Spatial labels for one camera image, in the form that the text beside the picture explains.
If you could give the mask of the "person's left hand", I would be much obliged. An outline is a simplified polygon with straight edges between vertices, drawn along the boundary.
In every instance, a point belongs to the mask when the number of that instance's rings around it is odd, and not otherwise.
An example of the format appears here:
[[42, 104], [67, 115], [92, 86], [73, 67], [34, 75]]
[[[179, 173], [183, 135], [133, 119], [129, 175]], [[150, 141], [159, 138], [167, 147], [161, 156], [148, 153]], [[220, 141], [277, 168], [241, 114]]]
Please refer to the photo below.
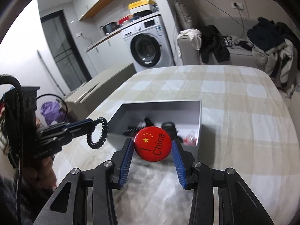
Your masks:
[[56, 188], [56, 174], [52, 168], [53, 160], [47, 157], [37, 167], [25, 167], [22, 170], [23, 177], [37, 188], [55, 189]]

